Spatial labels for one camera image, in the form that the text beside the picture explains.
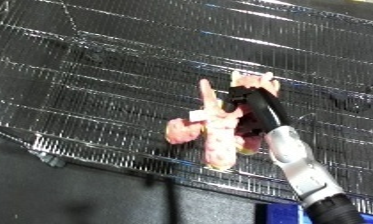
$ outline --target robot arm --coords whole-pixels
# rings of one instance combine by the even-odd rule
[[[230,88],[229,97],[232,104],[246,104],[251,109],[265,134],[273,163],[282,169],[313,223],[365,223],[341,186],[290,126],[276,97],[263,88],[245,87]]]

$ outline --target pink plush toy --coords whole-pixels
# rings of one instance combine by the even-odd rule
[[[232,73],[232,87],[265,88],[274,96],[280,89],[278,81],[271,81],[272,73],[262,76],[241,75]],[[236,163],[236,153],[252,155],[261,145],[260,136],[243,137],[244,133],[236,132],[239,119],[250,113],[248,108],[237,107],[234,112],[226,113],[222,109],[222,102],[217,99],[208,80],[200,81],[200,94],[203,109],[190,112],[189,119],[177,118],[167,124],[166,139],[171,144],[182,144],[198,138],[204,133],[204,162],[207,166],[227,170]]]

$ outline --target wire rack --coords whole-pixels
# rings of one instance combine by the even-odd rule
[[[0,128],[32,149],[179,184],[292,202],[264,146],[229,172],[165,124],[219,97],[234,69],[272,71],[295,127],[373,214],[373,21],[258,0],[8,0],[0,8]]]

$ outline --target white tag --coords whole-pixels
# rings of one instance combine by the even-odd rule
[[[208,119],[208,114],[205,110],[194,110],[189,112],[189,121],[190,122],[198,122],[198,121],[205,121]]]

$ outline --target metal wire grid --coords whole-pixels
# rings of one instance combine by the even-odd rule
[[[218,173],[201,166],[201,142],[163,139],[169,119],[199,107],[198,80],[223,96],[233,69],[276,74],[317,158],[373,214],[372,21],[265,1],[12,0],[0,9],[0,127],[34,133],[34,150],[294,200],[265,149]]]

